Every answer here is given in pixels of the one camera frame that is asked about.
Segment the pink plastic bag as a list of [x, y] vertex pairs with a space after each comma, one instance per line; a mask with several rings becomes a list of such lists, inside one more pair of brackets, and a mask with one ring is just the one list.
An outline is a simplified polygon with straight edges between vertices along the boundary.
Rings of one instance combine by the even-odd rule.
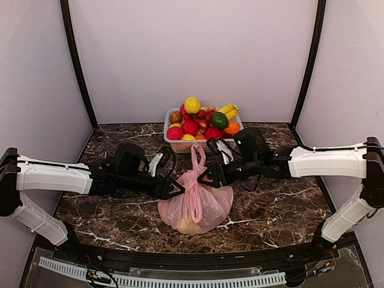
[[229, 215], [233, 204], [233, 188], [210, 187], [198, 183], [206, 171], [206, 155], [198, 143], [191, 146], [193, 168], [177, 179], [185, 193], [158, 201], [162, 221], [184, 234], [203, 234], [219, 226]]

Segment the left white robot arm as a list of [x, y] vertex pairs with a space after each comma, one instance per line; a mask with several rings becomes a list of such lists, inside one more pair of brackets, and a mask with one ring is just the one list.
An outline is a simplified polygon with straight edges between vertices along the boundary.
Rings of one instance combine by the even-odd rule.
[[174, 152], [164, 146], [152, 160], [135, 144], [119, 145], [114, 155], [101, 165], [57, 163], [36, 160], [8, 148], [1, 156], [1, 216], [12, 218], [31, 232], [61, 249], [72, 262], [85, 256], [72, 226], [54, 218], [31, 200], [27, 191], [68, 192], [82, 196], [102, 196], [121, 189], [169, 200], [184, 193], [172, 172], [157, 173]]

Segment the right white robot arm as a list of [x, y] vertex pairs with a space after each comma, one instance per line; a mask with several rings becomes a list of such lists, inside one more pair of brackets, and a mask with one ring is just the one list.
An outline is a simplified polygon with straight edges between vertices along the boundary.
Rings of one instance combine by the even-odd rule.
[[271, 179], [321, 177], [337, 200], [337, 211], [320, 226], [314, 241], [306, 248], [311, 260], [319, 260], [329, 251], [329, 243], [365, 217], [383, 208], [383, 146], [375, 137], [363, 143], [330, 148], [304, 145], [272, 150], [263, 140], [240, 138], [240, 158], [226, 164], [214, 164], [199, 176], [201, 184], [215, 188], [230, 185], [251, 176]]

